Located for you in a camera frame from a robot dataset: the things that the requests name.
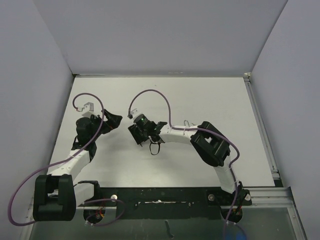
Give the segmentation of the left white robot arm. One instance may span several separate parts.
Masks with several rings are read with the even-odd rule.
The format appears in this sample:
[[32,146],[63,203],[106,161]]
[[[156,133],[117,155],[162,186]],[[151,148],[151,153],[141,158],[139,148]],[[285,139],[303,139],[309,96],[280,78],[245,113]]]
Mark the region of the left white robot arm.
[[118,128],[123,119],[106,109],[102,113],[103,116],[99,116],[86,110],[75,123],[76,137],[68,161],[36,178],[32,213],[35,221],[71,221],[78,206],[86,202],[92,206],[100,203],[102,192],[98,181],[74,181],[93,160],[98,137]]

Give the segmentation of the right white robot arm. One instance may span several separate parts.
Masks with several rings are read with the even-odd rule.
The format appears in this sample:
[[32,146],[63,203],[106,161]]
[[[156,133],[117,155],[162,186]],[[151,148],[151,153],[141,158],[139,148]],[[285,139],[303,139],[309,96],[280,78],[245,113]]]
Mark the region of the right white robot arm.
[[138,145],[150,141],[151,144],[180,143],[191,145],[200,158],[213,167],[220,187],[223,200],[230,205],[241,198],[237,189],[239,180],[232,170],[230,142],[211,123],[204,121],[195,126],[171,126],[160,121],[149,120],[141,111],[134,109],[128,114],[133,125],[128,127]]

